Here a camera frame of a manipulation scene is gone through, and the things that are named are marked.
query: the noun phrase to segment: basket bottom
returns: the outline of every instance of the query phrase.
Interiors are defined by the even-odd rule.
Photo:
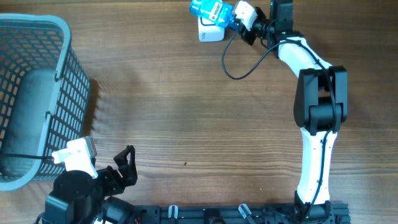
[[[38,150],[43,151],[39,149],[39,142],[45,113],[49,110],[53,94],[54,75],[55,70],[43,69],[25,74],[12,105],[11,118],[0,148],[2,153],[36,156]],[[1,158],[0,173],[3,177],[22,177],[31,169],[33,163],[33,159]]]

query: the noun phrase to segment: blue bottle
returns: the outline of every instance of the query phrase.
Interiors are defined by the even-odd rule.
[[[233,19],[233,7],[222,0],[192,0],[189,11],[199,17],[214,22],[216,26],[225,28]]]

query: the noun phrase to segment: plastic basket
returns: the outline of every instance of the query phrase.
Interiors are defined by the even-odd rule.
[[[70,43],[59,17],[0,14],[0,154],[51,156],[81,136],[90,83]],[[0,156],[0,190],[52,180],[64,169]]]

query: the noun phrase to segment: perforated basket side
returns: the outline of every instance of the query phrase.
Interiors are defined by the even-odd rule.
[[[70,47],[62,71],[62,82],[57,98],[49,138],[44,154],[66,148],[67,142],[81,136],[90,96],[90,81],[75,51]],[[34,180],[52,180],[65,168],[43,161]]]

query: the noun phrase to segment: wood grain surface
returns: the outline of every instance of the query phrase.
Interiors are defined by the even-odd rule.
[[[250,1],[269,12],[269,1]],[[230,80],[226,41],[201,43],[189,2],[36,4],[1,12],[53,14],[72,28],[72,46],[93,86],[84,135],[97,168],[127,144],[139,180],[119,197],[135,205],[292,202],[302,137],[293,118],[297,78],[265,59]],[[348,119],[333,149],[331,200],[353,223],[398,220],[398,15],[394,1],[301,0],[295,29],[326,61],[349,74]],[[264,49],[238,38],[228,70],[246,73]],[[32,223],[52,182],[0,192],[0,223]]]

